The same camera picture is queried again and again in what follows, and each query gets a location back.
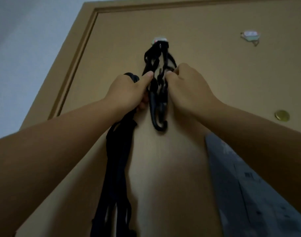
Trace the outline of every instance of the forearm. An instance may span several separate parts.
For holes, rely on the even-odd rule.
[[[120,117],[105,100],[0,139],[0,236],[10,236]]]
[[[223,103],[197,118],[301,212],[301,133]]]

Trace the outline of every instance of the door frame molding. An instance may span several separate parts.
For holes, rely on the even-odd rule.
[[[60,115],[99,13],[266,0],[116,0],[85,2],[20,129]]]

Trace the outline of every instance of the person's left arm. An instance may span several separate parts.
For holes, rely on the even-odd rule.
[[[0,236],[11,236],[113,123],[145,107],[152,77],[118,76],[104,99],[0,139]]]

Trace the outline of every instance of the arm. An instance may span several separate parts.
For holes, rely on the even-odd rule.
[[[11,236],[113,123],[145,107],[152,77],[119,76],[104,99],[0,139],[0,236]]]
[[[301,213],[301,133],[221,103],[187,64],[168,73],[169,94]]]

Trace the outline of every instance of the door panel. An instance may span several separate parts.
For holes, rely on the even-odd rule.
[[[240,33],[261,33],[254,47]],[[301,0],[271,0],[98,15],[62,113],[105,96],[117,75],[141,75],[155,36],[177,63],[206,78],[224,103],[301,131]],[[131,226],[141,236],[221,236],[204,135],[168,105],[168,131],[136,115],[127,165]],[[106,166],[105,134],[20,228],[18,236],[88,236]]]

